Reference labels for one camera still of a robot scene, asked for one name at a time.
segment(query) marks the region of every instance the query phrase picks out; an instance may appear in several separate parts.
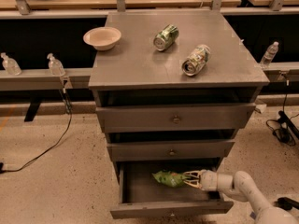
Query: bottle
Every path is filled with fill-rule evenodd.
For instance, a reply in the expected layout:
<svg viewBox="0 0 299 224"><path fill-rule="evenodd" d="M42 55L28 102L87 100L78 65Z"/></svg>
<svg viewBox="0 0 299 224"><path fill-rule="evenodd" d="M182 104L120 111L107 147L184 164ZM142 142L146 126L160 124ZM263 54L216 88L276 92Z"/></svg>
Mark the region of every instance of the bottle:
<svg viewBox="0 0 299 224"><path fill-rule="evenodd" d="M261 60L261 67L267 67L278 53L278 42L275 41L272 45L270 45L267 51L264 53L262 60Z"/></svg>
<svg viewBox="0 0 299 224"><path fill-rule="evenodd" d="M53 75L61 77L65 74L63 64L57 60L52 53L47 56L47 59L50 60L49 69Z"/></svg>
<svg viewBox="0 0 299 224"><path fill-rule="evenodd" d="M21 73L21 69L14 59L9 58L4 52L1 53L1 57L3 58L2 65L9 75L16 76Z"/></svg>

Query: silver can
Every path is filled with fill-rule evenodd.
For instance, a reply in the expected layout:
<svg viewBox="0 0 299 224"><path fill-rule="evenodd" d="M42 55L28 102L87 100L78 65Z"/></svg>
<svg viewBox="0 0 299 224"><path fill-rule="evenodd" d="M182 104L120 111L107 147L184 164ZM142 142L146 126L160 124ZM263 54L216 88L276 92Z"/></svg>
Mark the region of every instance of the silver can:
<svg viewBox="0 0 299 224"><path fill-rule="evenodd" d="M153 44L159 51L168 49L178 38L178 28L173 25L167 25L161 32L159 32L153 39Z"/></svg>
<svg viewBox="0 0 299 224"><path fill-rule="evenodd" d="M204 68L210 56L211 50L207 45L198 45L182 64L181 69L187 76L194 76Z"/></svg>

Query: gray cabinet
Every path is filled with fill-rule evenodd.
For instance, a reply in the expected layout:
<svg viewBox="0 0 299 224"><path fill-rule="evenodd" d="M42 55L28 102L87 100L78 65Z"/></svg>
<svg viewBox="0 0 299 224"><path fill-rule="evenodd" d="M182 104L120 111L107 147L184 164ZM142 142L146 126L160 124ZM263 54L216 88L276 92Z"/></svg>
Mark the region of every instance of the gray cabinet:
<svg viewBox="0 0 299 224"><path fill-rule="evenodd" d="M173 23L179 38L159 52L157 31ZM226 213L233 205L218 192L171 189L152 173L217 170L237 131L268 83L223 16L214 11L110 13L106 26L120 43L96 56L90 89L107 150L120 184L114 218ZM196 45L212 58L195 77L180 70Z"/></svg>

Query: drawer handle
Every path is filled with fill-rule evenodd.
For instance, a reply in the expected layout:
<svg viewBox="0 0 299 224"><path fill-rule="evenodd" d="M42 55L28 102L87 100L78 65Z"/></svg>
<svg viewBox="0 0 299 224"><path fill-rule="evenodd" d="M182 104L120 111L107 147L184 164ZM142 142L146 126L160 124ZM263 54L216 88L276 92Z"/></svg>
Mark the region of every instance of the drawer handle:
<svg viewBox="0 0 299 224"><path fill-rule="evenodd" d="M175 124L179 124L181 122L180 117L179 116L174 116L173 120L172 120Z"/></svg>
<svg viewBox="0 0 299 224"><path fill-rule="evenodd" d="M170 156L175 156L175 155L177 155L177 152L174 149L170 149L169 155Z"/></svg>

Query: beige bowl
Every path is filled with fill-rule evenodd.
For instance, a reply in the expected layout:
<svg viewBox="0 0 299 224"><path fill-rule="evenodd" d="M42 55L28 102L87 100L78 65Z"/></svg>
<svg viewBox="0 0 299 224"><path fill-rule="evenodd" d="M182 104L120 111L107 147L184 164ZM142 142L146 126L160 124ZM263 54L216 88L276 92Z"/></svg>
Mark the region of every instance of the beige bowl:
<svg viewBox="0 0 299 224"><path fill-rule="evenodd" d="M83 36L84 42L97 50L112 49L120 39L121 32L113 27L94 28Z"/></svg>

